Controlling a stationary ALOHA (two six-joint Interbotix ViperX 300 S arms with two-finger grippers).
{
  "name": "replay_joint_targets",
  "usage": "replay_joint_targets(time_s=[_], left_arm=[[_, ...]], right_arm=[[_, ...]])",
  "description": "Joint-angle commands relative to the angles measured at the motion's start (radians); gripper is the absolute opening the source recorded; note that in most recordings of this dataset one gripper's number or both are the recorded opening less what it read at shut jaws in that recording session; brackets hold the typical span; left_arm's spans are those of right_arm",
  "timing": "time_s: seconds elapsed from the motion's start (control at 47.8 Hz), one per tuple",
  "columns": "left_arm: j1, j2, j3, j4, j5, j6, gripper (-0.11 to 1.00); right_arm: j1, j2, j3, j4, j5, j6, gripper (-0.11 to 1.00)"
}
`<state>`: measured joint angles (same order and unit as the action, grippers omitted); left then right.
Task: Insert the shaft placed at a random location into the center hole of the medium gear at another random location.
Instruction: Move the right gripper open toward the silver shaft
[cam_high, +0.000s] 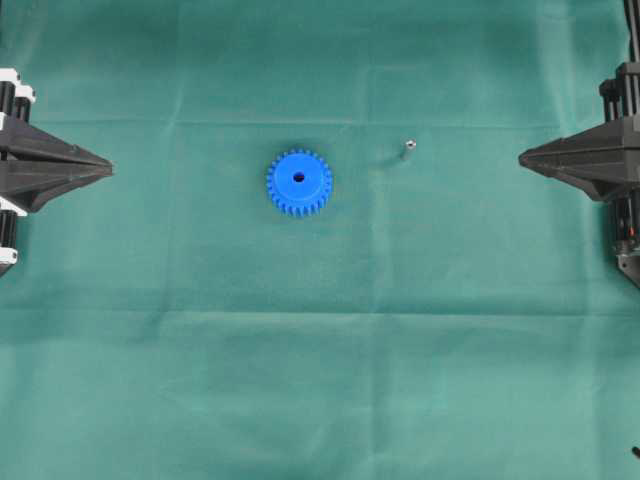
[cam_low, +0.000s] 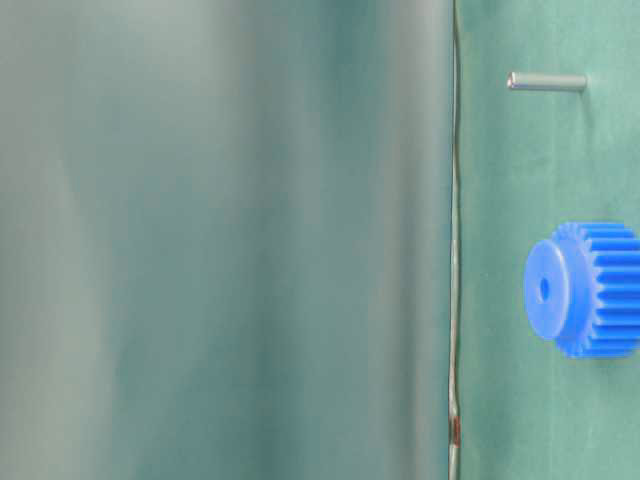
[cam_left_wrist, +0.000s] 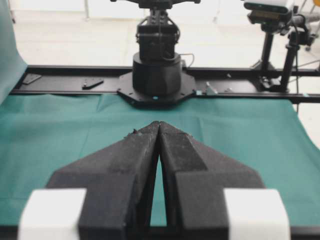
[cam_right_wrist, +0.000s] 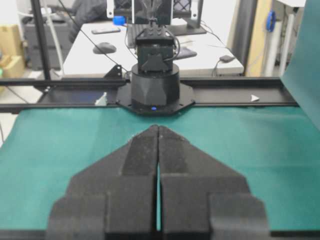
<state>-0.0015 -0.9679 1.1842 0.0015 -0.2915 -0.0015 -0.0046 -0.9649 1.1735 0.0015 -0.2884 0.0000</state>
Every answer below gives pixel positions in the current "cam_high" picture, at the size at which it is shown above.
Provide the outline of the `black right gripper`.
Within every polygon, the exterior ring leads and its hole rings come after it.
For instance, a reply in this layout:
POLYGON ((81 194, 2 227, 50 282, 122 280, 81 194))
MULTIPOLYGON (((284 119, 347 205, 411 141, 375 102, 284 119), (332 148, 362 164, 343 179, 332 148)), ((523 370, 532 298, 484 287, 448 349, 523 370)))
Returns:
POLYGON ((526 150, 519 164, 608 202, 618 270, 639 284, 639 64, 626 62, 599 87, 607 122, 526 150), (565 165, 551 160, 613 152, 614 162, 565 165))

